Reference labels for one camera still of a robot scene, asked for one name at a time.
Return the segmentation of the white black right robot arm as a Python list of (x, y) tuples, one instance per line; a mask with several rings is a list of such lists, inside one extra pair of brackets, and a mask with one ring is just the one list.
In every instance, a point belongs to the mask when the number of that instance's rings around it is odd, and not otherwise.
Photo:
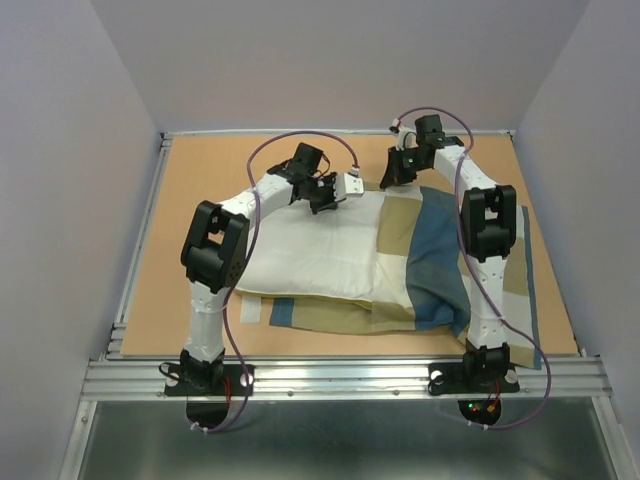
[(502, 312), (504, 273), (517, 237), (515, 189), (498, 184), (476, 165), (470, 155), (473, 139), (465, 145), (444, 132), (443, 112), (435, 109), (413, 127), (402, 116), (392, 120), (389, 130), (396, 143), (380, 182), (383, 189), (406, 185), (420, 171), (433, 169), (454, 188), (458, 243), (472, 278), (471, 317), (462, 359), (430, 370), (433, 395), (483, 392), (506, 380), (512, 363)]

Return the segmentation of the white pillow label tag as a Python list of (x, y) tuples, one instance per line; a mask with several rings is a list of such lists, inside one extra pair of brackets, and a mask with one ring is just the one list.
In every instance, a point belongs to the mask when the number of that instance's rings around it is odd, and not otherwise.
[(260, 297), (243, 296), (241, 300), (240, 323), (259, 324), (261, 311), (262, 300)]

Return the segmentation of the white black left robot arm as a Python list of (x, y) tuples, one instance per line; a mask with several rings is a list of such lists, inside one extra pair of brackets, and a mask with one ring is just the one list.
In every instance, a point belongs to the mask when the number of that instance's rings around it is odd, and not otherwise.
[(222, 382), (223, 317), (232, 288), (240, 280), (259, 231), (268, 215), (297, 200), (317, 213), (335, 209), (335, 179), (317, 175), (325, 160), (322, 150), (301, 143), (292, 158), (269, 168), (251, 187), (221, 203), (201, 202), (194, 212), (182, 247), (191, 293), (190, 327), (180, 353), (175, 379), (202, 394)]

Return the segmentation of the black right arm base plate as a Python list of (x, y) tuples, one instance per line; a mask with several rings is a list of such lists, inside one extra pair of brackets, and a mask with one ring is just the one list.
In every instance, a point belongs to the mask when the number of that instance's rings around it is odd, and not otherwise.
[(493, 393), (518, 393), (517, 379), (507, 379), (508, 370), (495, 368), (468, 370), (462, 362), (436, 362), (428, 367), (428, 392), (439, 395), (471, 395)]

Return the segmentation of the blue beige white plaid pillowcase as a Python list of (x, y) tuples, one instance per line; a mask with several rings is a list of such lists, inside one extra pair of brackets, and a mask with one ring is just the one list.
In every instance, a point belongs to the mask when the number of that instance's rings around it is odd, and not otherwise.
[[(370, 262), (367, 300), (325, 287), (309, 294), (278, 297), (270, 323), (277, 327), (342, 334), (400, 332), (446, 334), (467, 340), (476, 283), (459, 250), (454, 197), (428, 187), (414, 198), (389, 194), (379, 215), (376, 256)], [(499, 309), (513, 363), (539, 368), (541, 357), (528, 210), (516, 210), (516, 242), (502, 275)]]

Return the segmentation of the white pillow yellow edge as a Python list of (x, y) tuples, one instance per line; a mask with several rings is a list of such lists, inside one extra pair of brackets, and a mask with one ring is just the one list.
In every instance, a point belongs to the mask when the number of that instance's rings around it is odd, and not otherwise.
[(384, 193), (368, 191), (316, 215), (305, 202), (274, 212), (261, 222), (237, 289), (262, 297), (368, 303), (384, 199)]

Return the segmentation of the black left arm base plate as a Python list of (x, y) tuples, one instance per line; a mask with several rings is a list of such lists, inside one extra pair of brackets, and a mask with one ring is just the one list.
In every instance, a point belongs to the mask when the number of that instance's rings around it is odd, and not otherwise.
[(163, 362), (158, 367), (165, 379), (164, 394), (169, 397), (230, 397), (253, 394), (254, 368), (248, 374), (239, 364), (187, 367)]

